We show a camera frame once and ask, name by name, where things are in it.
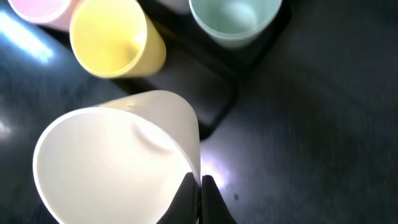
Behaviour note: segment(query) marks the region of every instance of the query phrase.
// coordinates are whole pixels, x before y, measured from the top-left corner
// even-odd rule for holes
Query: plastic cup
[[[81,66],[101,78],[151,75],[166,58],[163,39],[132,0],[81,2],[70,40]]]
[[[157,223],[187,172],[200,185],[198,121],[167,91],[69,112],[45,129],[33,158],[59,223]]]
[[[79,0],[8,0],[19,17],[36,24],[69,31]]]
[[[272,22],[282,0],[190,0],[198,25],[218,44],[250,44]]]

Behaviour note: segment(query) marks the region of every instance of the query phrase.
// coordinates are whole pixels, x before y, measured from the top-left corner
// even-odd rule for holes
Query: yellow cup
[[[163,39],[133,0],[82,1],[70,40],[83,68],[101,78],[152,75],[166,59]]]

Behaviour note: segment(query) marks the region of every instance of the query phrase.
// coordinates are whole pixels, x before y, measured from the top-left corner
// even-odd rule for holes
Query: pink cup
[[[54,29],[69,31],[70,18],[79,0],[8,0],[21,18]]]

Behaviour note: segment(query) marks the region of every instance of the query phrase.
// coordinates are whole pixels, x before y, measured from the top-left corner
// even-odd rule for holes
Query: table surface
[[[397,223],[398,5],[294,0],[292,9],[202,142],[203,173],[238,223]],[[0,1],[0,223],[54,223],[33,181],[37,139],[61,114],[126,94]]]

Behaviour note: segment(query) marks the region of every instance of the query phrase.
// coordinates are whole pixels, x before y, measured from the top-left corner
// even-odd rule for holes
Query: mint green cup
[[[198,25],[228,49],[250,44],[272,22],[282,0],[189,0]]]

